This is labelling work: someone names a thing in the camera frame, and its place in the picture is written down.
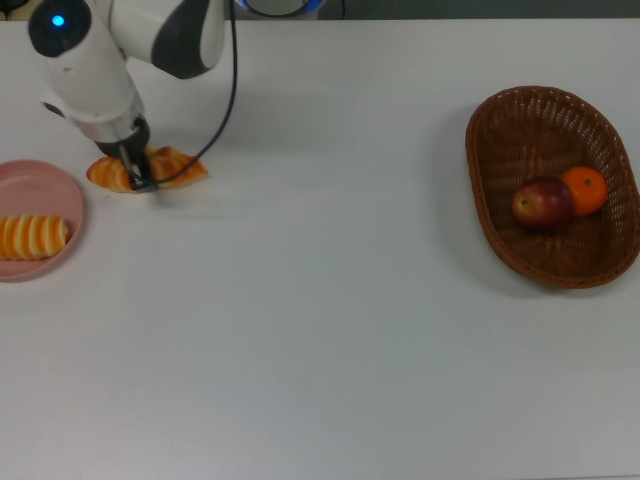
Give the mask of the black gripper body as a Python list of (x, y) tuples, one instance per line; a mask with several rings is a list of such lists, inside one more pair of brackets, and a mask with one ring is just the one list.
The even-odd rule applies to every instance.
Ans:
[(129, 131), (113, 141), (95, 141), (99, 150), (110, 157), (122, 158), (121, 150), (128, 158), (140, 158), (150, 139), (150, 129), (143, 116), (137, 116), (130, 125)]

